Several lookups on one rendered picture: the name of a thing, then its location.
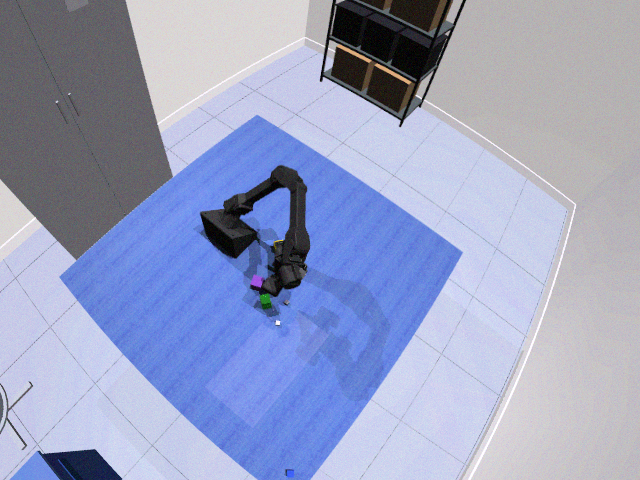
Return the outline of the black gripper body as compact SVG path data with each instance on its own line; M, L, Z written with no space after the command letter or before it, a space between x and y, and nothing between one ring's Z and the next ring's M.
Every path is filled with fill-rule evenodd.
M273 266L272 271L274 272L274 275L273 275L274 279L271 280L270 278L267 278L262 284L262 290L273 295L274 297L277 297L280 294L280 291L282 289L282 286L281 286L282 283L278 273L279 268L275 265L274 261L272 263L272 266Z

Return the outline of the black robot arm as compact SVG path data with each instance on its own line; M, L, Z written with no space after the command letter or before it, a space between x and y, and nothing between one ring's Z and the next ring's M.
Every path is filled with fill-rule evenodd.
M274 242L274 263L279 268L283 288L291 290L300 286L308 272L304 262L310 250L310 238L305 225L307 186L296 170L279 165L271 171L268 179L247 193L238 193L225 200L225 211L217 221L226 228L238 228L241 215L252 211L254 203L282 188L290 190L290 220L285 239ZM300 255L300 258L293 255Z

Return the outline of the purple cube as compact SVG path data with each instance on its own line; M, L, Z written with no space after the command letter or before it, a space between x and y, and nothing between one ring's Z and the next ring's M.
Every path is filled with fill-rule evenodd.
M264 277L254 274L250 283L250 289L262 291L262 284L264 281L265 281Z

